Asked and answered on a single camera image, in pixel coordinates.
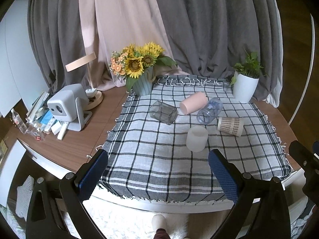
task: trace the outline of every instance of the gray glass cup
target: gray glass cup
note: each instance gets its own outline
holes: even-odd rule
[[[164,102],[156,101],[149,109],[150,116],[167,125],[171,125],[177,118],[176,107]]]

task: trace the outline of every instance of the plastic water bottle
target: plastic water bottle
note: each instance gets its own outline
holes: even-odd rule
[[[211,123],[223,109],[223,103],[218,98],[212,98],[206,106],[197,113],[197,121],[200,124],[207,125]]]
[[[18,112],[16,112],[14,109],[12,109],[11,112],[12,112],[12,120],[17,125],[17,127],[20,129],[20,131],[23,134],[25,134],[27,132],[27,130],[28,130],[27,126],[22,121],[22,119],[21,119],[20,115],[18,114]]]

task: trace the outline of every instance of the blue gripper pad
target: blue gripper pad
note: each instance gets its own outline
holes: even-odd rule
[[[319,156],[319,141],[314,142],[312,146],[312,151],[314,154]]]
[[[229,170],[227,169],[229,163],[218,149],[214,149],[209,152],[208,164],[221,185],[226,198],[232,200],[234,204],[236,204],[239,197],[239,185],[230,175]]]
[[[75,180],[75,185],[78,187],[78,198],[81,202],[90,198],[107,167],[107,163],[108,154],[105,150],[100,149],[90,162],[83,164],[77,171],[79,179]]]

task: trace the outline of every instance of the pothos plant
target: pothos plant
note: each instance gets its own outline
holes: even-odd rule
[[[233,68],[238,73],[244,76],[257,79],[263,74],[263,71],[262,71],[263,67],[260,65],[260,62],[257,59],[257,52],[251,52],[250,54],[246,52],[246,54],[247,54],[247,57],[245,59],[245,62],[243,64],[236,63]],[[233,85],[235,82],[236,82],[236,77],[233,76],[230,85]]]

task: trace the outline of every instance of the sunflower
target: sunflower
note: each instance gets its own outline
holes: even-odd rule
[[[130,44],[129,46],[123,48],[123,53],[127,53],[128,56],[132,56],[134,54],[135,44]]]
[[[125,60],[125,71],[130,77],[138,78],[143,73],[143,57],[127,57]]]
[[[164,49],[160,45],[157,45],[157,44],[155,44],[153,42],[150,42],[150,43],[148,43],[146,45],[149,47],[149,50],[152,51],[155,54],[161,54],[161,53],[164,52]]]
[[[159,54],[156,54],[154,51],[151,51],[147,44],[143,47],[138,47],[137,51],[143,57],[142,63],[143,66],[146,68],[153,66],[156,63],[157,57],[159,56]]]

